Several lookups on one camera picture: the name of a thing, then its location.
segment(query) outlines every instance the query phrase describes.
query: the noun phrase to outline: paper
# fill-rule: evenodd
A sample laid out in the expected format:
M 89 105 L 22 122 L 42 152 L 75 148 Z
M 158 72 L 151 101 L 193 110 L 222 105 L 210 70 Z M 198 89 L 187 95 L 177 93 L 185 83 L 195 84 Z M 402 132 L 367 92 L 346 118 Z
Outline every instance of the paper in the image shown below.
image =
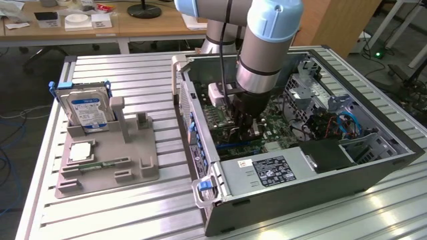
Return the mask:
M 194 16 L 182 14 L 182 19 L 185 20 L 186 26 L 190 30 L 206 30 L 209 27 L 209 24 L 198 22 L 198 18 Z
M 24 4 L 26 4 L 19 1 L 0 1 L 0 2 L 7 2 L 7 3 L 14 4 L 19 8 L 19 10 L 23 10 Z M 2 8 L 0 8 L 0 16 L 6 16 L 6 13 L 2 11 Z
M 26 23 L 18 23 L 18 24 L 6 24 L 4 25 L 8 29 L 20 29 L 23 27 L 28 27 L 30 24 L 26 22 Z

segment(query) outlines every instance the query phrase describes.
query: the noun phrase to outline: robotic arm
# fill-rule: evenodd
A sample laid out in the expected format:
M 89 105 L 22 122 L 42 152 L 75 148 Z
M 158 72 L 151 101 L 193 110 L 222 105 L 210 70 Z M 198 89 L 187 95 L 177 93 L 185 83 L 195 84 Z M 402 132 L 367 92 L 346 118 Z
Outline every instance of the robotic arm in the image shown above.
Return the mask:
M 270 92 L 299 28 L 302 0 L 175 0 L 175 5 L 183 14 L 209 19 L 210 26 L 226 23 L 246 27 L 237 73 L 237 84 L 242 91 L 234 94 L 230 107 L 239 127 L 239 140 L 249 141 L 261 137 L 257 118 L 266 110 Z M 225 38 L 223 32 L 207 30 L 207 40 L 214 44 L 219 44 L 222 34 L 225 49 L 225 42 L 233 42 L 234 39 Z

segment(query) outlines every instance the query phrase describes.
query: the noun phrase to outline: aluminum workbench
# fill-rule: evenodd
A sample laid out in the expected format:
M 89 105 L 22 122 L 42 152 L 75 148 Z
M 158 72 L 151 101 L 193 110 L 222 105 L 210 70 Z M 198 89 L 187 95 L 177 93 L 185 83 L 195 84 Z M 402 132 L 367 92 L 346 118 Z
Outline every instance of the aluminum workbench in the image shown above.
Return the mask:
M 315 49 L 374 105 L 425 150 L 427 130 L 363 78 L 345 60 Z M 191 52 L 83 56 L 66 62 L 61 81 L 111 81 L 113 95 L 125 96 L 127 116 L 154 118 L 159 180 L 85 195 L 55 198 L 67 117 L 54 103 L 16 239 L 285 240 L 393 239 L 427 236 L 427 154 L 366 192 L 206 237 L 195 205 L 191 176 L 171 94 L 171 57 Z M 334 93 L 343 89 L 322 81 Z

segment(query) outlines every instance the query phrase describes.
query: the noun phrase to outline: hard drive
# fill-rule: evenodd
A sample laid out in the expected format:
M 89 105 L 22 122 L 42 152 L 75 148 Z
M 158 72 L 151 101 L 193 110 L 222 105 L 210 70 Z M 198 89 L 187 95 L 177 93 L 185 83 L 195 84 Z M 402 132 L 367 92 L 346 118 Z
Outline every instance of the hard drive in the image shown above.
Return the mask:
M 109 130 L 109 122 L 117 120 L 110 107 L 110 82 L 73 84 L 62 82 L 50 92 L 57 97 L 70 120 L 71 126 L 82 125 L 86 133 Z

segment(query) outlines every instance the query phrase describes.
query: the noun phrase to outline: floor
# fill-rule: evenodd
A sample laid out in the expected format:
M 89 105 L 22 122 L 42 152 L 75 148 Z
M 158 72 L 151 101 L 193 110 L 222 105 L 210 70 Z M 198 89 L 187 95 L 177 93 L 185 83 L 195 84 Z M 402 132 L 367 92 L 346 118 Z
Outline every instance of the floor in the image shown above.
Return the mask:
M 371 19 L 366 31 L 374 33 L 385 15 Z M 386 29 L 386 32 L 381 36 L 381 40 L 389 37 L 393 29 L 399 25 L 398 21 L 393 21 Z M 381 62 L 387 64 L 397 64 L 402 67 L 403 71 L 409 74 L 413 73 L 413 69 L 407 67 L 413 58 L 423 48 L 427 43 L 427 36 L 418 33 L 413 29 L 407 29 L 401 39 L 394 45 L 394 56 L 386 55 Z M 201 40 L 190 41 L 193 47 L 199 47 L 202 45 Z M 373 52 L 381 48 L 382 43 L 374 46 Z M 177 41 L 162 41 L 158 43 L 158 49 L 151 49 L 150 42 L 139 42 L 133 44 L 131 53 L 143 52 L 169 52 L 186 50 L 185 44 Z M 87 55 L 110 55 L 119 54 L 119 46 L 115 43 L 101 44 L 101 50 L 95 51 L 93 45 L 73 45 L 63 47 L 71 55 L 87 56 Z M 58 52 L 50 52 L 43 60 L 39 60 L 34 66 L 34 74 L 27 75 L 23 73 L 22 64 L 26 59 L 34 54 L 40 48 L 30 47 L 30 53 L 22 54 L 18 48 L 10 48 L 6 55 L 0 57 L 0 114 L 7 113 L 8 116 L 18 114 L 19 112 L 12 112 L 15 110 L 30 109 L 35 106 L 43 106 L 52 104 L 52 96 L 48 92 L 50 81 L 58 81 L 63 68 L 65 57 Z M 6 48 L 0 48 L 0 53 L 6 52 Z M 349 63 L 355 67 L 355 69 L 366 74 L 370 71 L 381 68 L 381 64 L 365 59 L 359 54 L 351 54 L 347 57 Z M 390 82 L 390 76 L 387 75 L 387 69 L 378 71 L 370 75 L 370 78 L 382 81 L 383 83 Z M 427 80 L 427 69 L 422 72 L 419 78 L 422 81 Z M 42 108 L 31 113 L 28 117 L 43 116 L 50 113 L 50 108 Z M 14 118 L 11 120 L 12 124 L 20 124 L 24 119 Z M 7 126 L 0 118 L 0 140 L 4 139 L 15 130 L 16 126 Z M 26 123 L 26 134 L 22 140 L 6 149 L 8 158 L 14 161 L 16 167 L 18 177 L 22 183 L 22 196 L 14 205 L 12 210 L 4 215 L 0 215 L 0 238 L 3 240 L 15 239 L 15 234 L 19 226 L 19 221 L 22 217 L 22 210 L 26 203 L 27 191 L 31 185 L 31 179 L 34 174 L 34 169 L 36 165 L 39 149 L 42 145 L 42 140 L 44 136 L 46 126 L 48 118 L 28 119 Z M 6 178 L 6 169 L 0 171 L 0 181 Z M 0 213 L 8 206 L 16 201 L 18 198 L 18 186 L 14 176 L 8 178 L 4 185 L 0 186 Z

